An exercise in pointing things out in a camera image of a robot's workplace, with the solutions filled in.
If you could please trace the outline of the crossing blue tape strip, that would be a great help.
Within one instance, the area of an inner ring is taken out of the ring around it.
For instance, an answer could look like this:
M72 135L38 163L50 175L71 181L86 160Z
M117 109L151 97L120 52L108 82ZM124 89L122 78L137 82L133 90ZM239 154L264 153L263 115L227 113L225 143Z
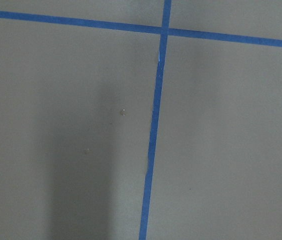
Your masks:
M143 191L140 228L139 228L139 237L138 237L140 240L145 240L147 237L147 227L148 227L148 219L149 219L149 211L150 211L152 180L153 180L154 163L155 163L157 132L158 132L159 115L160 115L161 94L163 87L171 5L172 2L170 0L164 1L161 32L160 32L160 44L159 44L158 61L157 61L157 71L156 71L155 88L154 88L154 96L153 96L151 128L149 135L147 170L144 180L144 191Z

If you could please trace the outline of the long blue tape strip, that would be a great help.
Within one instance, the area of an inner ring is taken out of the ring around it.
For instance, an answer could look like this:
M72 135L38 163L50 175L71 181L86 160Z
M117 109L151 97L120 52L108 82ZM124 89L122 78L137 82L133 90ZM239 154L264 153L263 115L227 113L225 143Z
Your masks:
M82 18L71 18L61 16L49 16L41 14L28 14L20 12L0 11L0 19L29 21L29 22L40 22L60 25L70 25L88 28L118 30L136 33L149 33L159 35L163 30L162 27L139 25L130 23L110 22L110 21L99 21ZM271 47L282 48L282 39L255 37L255 36L244 36L227 33L207 32L207 31L196 31L187 29L170 28L168 35L175 37L215 40L223 42L234 42L243 44L253 44Z

